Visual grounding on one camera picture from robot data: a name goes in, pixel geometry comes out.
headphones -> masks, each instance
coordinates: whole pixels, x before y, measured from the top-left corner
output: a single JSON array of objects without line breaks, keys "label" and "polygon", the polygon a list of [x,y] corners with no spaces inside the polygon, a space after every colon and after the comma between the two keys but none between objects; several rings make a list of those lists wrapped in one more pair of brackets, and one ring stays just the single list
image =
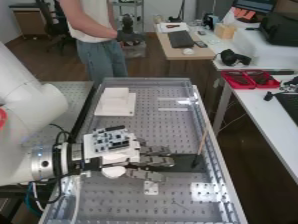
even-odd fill
[{"label": "headphones", "polygon": [[251,62],[250,57],[241,54],[235,54],[234,51],[230,49],[221,52],[221,60],[223,64],[227,66],[234,66],[237,63],[242,63],[243,65],[250,65],[250,62]]}]

red tray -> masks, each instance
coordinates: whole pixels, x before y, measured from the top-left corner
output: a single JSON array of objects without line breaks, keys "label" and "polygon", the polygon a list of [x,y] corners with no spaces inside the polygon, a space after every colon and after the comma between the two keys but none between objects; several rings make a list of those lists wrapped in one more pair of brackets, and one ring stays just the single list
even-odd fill
[{"label": "red tray", "polygon": [[221,75],[234,89],[255,88],[255,82],[249,78],[243,71],[225,70],[221,72]]},{"label": "red tray", "polygon": [[272,76],[262,70],[246,70],[245,74],[254,81],[255,87],[260,89],[279,88],[280,83],[272,78]]}]

monitor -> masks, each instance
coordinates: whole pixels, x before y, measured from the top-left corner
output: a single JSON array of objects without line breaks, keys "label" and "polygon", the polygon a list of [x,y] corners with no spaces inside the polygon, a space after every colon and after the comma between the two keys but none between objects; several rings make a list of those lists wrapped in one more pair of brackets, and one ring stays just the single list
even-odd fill
[{"label": "monitor", "polygon": [[276,0],[234,0],[234,7],[267,14],[272,11]]}]

keyboard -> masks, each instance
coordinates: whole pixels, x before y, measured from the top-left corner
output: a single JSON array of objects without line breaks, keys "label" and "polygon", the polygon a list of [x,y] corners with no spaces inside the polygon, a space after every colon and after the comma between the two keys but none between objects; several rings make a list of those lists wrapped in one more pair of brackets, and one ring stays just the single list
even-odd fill
[{"label": "keyboard", "polygon": [[283,94],[275,95],[279,103],[282,104],[287,114],[298,125],[298,94]]},{"label": "keyboard", "polygon": [[194,41],[187,31],[173,32],[167,35],[173,48],[191,48],[194,46]]}]

chair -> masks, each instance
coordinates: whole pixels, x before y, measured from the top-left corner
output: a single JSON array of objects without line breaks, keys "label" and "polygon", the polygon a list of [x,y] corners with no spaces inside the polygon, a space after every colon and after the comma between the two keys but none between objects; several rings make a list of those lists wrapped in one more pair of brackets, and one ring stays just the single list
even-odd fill
[{"label": "chair", "polygon": [[54,12],[49,11],[48,3],[45,3],[44,0],[36,0],[36,4],[45,19],[45,33],[52,39],[52,43],[46,46],[46,52],[49,52],[49,50],[56,46],[60,50],[60,55],[62,56],[65,44],[74,42],[74,39],[69,34],[66,17],[62,9],[57,0],[54,0]]}]

